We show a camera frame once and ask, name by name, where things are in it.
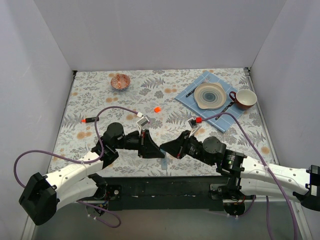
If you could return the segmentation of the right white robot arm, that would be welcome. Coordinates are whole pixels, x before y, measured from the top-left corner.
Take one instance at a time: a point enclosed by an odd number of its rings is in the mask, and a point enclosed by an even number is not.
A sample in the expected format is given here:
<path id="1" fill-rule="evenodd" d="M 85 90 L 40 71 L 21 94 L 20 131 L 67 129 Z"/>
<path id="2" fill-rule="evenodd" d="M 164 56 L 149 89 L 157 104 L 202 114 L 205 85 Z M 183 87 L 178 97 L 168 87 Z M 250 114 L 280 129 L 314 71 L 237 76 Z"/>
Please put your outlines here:
<path id="1" fill-rule="evenodd" d="M 226 144 L 214 136 L 198 141 L 188 130 L 177 139 L 161 144 L 160 148 L 177 159 L 188 155 L 209 166 L 215 165 L 218 173 L 234 180 L 226 186 L 227 195 L 232 199 L 241 195 L 279 198 L 286 194 L 289 200 L 307 209 L 320 209 L 318 166 L 305 169 L 264 165 L 261 160 L 227 149 Z"/>

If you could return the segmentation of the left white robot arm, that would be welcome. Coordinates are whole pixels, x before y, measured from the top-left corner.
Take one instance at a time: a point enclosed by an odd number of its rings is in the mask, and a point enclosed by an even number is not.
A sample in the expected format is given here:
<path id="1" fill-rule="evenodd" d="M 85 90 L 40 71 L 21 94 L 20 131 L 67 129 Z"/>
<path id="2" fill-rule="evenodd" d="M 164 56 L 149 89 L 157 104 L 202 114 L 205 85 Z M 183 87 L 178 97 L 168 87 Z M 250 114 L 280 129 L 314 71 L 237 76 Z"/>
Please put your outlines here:
<path id="1" fill-rule="evenodd" d="M 114 122 L 107 127 L 101 140 L 78 163 L 46 175 L 37 172 L 30 177 L 19 204 L 35 225 L 46 223 L 57 210 L 75 201 L 103 200 L 109 196 L 108 184 L 98 172 L 119 157 L 118 149 L 137 151 L 144 159 L 165 157 L 147 129 L 125 134 L 123 126 Z"/>

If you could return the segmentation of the light blue highlighter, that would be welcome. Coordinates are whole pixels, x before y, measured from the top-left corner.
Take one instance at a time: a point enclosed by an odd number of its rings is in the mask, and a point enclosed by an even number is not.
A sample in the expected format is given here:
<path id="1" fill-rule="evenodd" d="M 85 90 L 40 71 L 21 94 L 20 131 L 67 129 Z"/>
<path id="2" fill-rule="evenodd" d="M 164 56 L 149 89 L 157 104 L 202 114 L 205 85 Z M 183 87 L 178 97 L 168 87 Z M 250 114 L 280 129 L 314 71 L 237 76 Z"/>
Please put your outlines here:
<path id="1" fill-rule="evenodd" d="M 167 153 L 164 150 L 161 150 L 161 152 L 164 154 L 164 158 L 161 159 L 161 169 L 162 170 L 167 170 L 168 169 L 168 158 L 167 158 Z"/>

